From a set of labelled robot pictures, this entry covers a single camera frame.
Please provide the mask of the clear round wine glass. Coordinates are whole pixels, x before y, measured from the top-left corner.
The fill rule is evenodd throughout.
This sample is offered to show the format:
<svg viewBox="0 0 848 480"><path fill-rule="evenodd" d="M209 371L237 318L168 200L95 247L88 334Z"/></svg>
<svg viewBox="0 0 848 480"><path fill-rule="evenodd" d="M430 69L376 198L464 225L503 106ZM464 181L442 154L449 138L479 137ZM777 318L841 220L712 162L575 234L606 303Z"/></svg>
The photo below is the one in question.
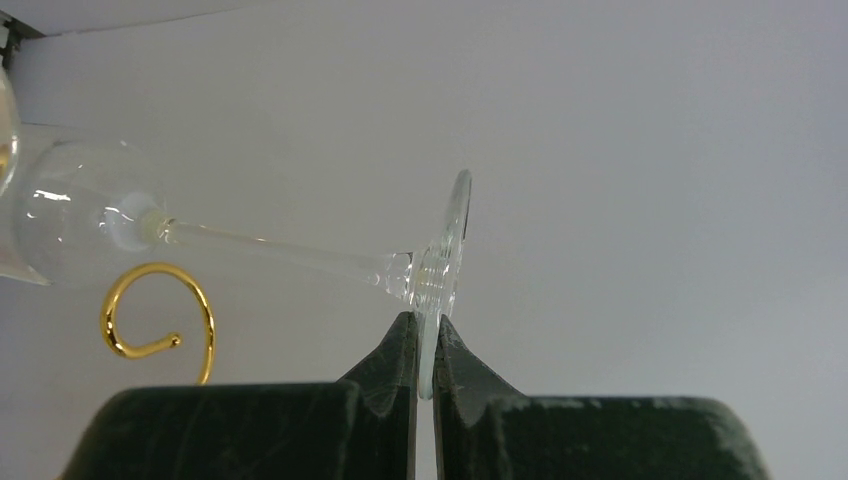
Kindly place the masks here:
<svg viewBox="0 0 848 480"><path fill-rule="evenodd" d="M19 159L21 120L12 85L1 69L1 195L9 188Z"/></svg>

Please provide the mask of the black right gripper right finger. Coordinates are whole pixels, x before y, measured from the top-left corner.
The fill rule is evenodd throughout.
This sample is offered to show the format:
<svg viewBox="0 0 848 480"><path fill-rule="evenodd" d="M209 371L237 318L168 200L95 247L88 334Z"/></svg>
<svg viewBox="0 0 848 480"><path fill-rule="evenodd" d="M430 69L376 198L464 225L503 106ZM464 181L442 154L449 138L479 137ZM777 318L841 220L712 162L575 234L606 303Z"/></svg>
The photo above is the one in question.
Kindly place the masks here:
<svg viewBox="0 0 848 480"><path fill-rule="evenodd" d="M441 479L768 479L726 404L686 396L532 396L494 372L449 319L433 376Z"/></svg>

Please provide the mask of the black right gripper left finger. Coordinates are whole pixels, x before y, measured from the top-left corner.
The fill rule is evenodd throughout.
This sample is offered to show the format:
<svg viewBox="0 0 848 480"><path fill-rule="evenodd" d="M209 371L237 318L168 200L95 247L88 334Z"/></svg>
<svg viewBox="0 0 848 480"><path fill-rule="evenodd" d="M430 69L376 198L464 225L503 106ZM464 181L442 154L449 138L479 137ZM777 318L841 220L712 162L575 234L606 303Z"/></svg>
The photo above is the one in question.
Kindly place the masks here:
<svg viewBox="0 0 848 480"><path fill-rule="evenodd" d="M333 382L145 387L96 413L66 479L411 479L417 323Z"/></svg>

